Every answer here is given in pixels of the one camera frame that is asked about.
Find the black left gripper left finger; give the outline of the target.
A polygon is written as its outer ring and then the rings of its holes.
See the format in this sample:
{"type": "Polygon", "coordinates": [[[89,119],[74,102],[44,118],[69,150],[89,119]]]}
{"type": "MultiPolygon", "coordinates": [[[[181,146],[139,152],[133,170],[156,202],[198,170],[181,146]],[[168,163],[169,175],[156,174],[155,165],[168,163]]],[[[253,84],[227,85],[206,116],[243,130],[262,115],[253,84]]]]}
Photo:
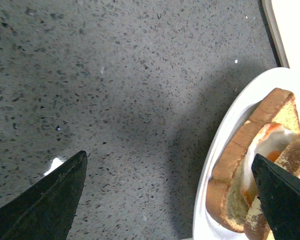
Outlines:
{"type": "Polygon", "coordinates": [[[82,196],[88,157],[79,151],[0,208],[0,240],[65,240],[82,196]]]}

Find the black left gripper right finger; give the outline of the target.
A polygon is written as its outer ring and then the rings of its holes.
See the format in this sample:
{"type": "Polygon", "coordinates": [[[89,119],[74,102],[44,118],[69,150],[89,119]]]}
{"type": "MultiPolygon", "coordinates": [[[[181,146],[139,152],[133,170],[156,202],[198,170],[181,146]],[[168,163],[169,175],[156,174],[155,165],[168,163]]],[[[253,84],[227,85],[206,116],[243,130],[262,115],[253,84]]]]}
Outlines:
{"type": "Polygon", "coordinates": [[[256,154],[251,166],[262,212],[276,240],[300,240],[300,179],[256,154]]]}

